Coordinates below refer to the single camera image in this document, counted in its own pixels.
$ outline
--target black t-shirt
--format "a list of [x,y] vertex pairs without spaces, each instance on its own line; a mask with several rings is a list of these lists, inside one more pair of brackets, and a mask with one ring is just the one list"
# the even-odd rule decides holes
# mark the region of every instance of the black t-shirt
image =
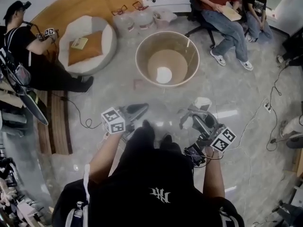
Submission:
[[249,11],[248,4],[252,4],[256,14],[260,17],[262,16],[263,10],[266,10],[267,0],[243,0],[243,5],[245,11]]
[[31,70],[31,67],[41,66],[43,64],[49,64],[47,58],[44,55],[37,55],[35,53],[27,50],[27,46],[36,39],[35,35],[30,31],[27,26],[19,27],[12,39],[9,46],[9,50],[19,62],[22,63],[27,69]]
[[[225,213],[244,226],[228,200],[209,199],[194,187],[191,164],[185,156],[160,149],[120,161],[101,185],[89,183],[89,193],[90,227],[128,223],[222,227]],[[53,226],[64,226],[76,202],[85,200],[83,180],[66,185],[53,212]]]

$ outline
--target black cap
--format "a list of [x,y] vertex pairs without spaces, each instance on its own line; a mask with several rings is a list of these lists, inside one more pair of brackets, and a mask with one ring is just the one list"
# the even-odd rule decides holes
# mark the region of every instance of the black cap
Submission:
[[21,1],[14,2],[12,5],[10,5],[3,19],[9,19],[16,11],[19,11],[20,9],[24,9],[23,3]]

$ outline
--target round pouf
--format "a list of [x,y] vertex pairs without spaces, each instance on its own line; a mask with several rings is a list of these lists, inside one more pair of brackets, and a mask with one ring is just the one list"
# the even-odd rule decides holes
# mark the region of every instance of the round pouf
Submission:
[[195,44],[184,35],[171,31],[148,36],[136,52],[138,71],[159,87],[177,87],[188,82],[199,64]]
[[[97,31],[102,31],[102,55],[68,66],[70,42]],[[100,17],[82,16],[68,24],[59,42],[59,61],[69,73],[92,75],[106,67],[116,52],[117,37],[114,29]]]

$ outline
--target white round pouf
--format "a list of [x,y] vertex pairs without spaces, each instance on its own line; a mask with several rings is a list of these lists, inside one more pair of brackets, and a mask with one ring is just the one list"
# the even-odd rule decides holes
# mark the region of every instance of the white round pouf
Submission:
[[[102,55],[96,56],[68,66],[70,41],[84,37],[96,31],[102,31]],[[69,73],[76,75],[92,75],[106,67],[116,52],[117,37],[114,29],[100,17],[82,16],[68,24],[66,31],[59,41],[60,63]]]

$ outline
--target bag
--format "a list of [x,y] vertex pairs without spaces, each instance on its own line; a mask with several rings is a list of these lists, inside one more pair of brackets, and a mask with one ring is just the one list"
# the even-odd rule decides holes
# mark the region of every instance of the bag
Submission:
[[7,80],[13,88],[18,88],[16,93],[18,95],[24,95],[29,90],[29,83],[31,80],[30,72],[17,61],[11,52],[9,46],[14,33],[18,28],[11,30],[9,35],[4,38],[4,46],[0,49],[0,59],[2,61],[0,79],[7,77]]

